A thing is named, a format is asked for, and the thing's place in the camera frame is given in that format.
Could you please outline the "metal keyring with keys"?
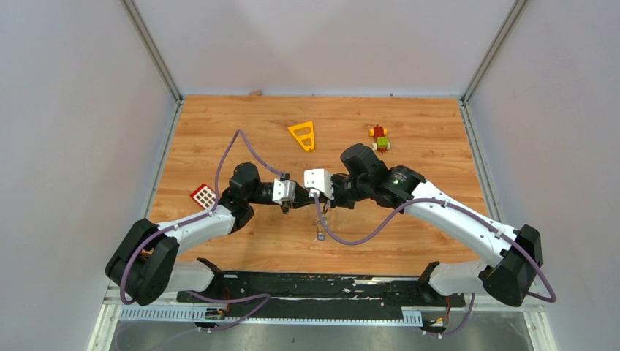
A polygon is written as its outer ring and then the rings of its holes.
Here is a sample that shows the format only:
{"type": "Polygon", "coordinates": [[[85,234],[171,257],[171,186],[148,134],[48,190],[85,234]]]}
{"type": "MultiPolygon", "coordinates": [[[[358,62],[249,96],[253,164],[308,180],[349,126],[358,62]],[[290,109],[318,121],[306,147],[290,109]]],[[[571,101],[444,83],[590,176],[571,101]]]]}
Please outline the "metal keyring with keys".
{"type": "Polygon", "coordinates": [[[317,241],[325,241],[326,238],[328,237],[328,233],[327,230],[325,229],[324,224],[327,224],[329,220],[329,217],[326,216],[325,214],[322,214],[319,219],[317,219],[314,224],[315,227],[317,229],[317,236],[316,236],[316,240],[317,241]]]}

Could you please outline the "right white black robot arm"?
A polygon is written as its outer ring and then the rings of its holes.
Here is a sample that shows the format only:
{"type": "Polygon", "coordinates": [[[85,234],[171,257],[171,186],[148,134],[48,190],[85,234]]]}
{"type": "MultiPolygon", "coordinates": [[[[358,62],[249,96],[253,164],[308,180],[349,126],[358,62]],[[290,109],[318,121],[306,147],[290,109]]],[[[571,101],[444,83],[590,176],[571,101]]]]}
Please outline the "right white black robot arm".
{"type": "Polygon", "coordinates": [[[488,218],[453,199],[414,170],[389,168],[372,149],[357,143],[340,156],[345,174],[307,170],[304,183],[310,198],[330,207],[354,208],[373,200],[392,215],[421,219],[469,247],[477,260],[429,263],[417,286],[419,299],[436,305],[457,293],[486,293],[504,305],[519,307],[534,280],[541,278],[540,232],[529,224],[513,227],[488,218]]]}

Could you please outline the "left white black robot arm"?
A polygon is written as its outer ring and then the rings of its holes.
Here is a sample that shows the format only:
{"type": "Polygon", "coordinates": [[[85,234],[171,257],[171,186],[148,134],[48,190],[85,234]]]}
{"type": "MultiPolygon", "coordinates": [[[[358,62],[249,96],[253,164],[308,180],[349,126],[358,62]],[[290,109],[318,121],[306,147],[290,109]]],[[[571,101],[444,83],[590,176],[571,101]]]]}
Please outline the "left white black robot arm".
{"type": "Polygon", "coordinates": [[[171,222],[137,220],[105,267],[105,275],[123,288],[129,303],[149,305],[164,293],[195,291],[204,301],[219,300],[224,282],[204,259],[179,262],[178,256],[212,238],[243,228],[254,216],[253,205],[278,205],[284,213],[314,204],[307,189],[283,175],[260,180],[256,165],[239,164],[217,203],[171,222]]]}

